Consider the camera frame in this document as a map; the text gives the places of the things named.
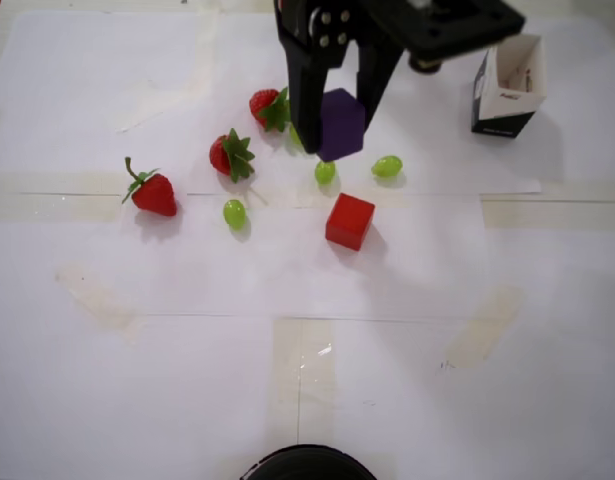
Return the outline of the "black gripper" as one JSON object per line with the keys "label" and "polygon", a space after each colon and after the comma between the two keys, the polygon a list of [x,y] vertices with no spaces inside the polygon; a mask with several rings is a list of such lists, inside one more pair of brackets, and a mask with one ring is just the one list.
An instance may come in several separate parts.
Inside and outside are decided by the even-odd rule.
{"label": "black gripper", "polygon": [[337,67],[336,56],[327,49],[346,47],[352,40],[394,43],[359,47],[356,99],[364,107],[368,128],[404,49],[394,22],[405,2],[276,1],[275,9],[279,31],[297,41],[285,43],[290,112],[307,153],[321,147],[324,88],[329,70]]}

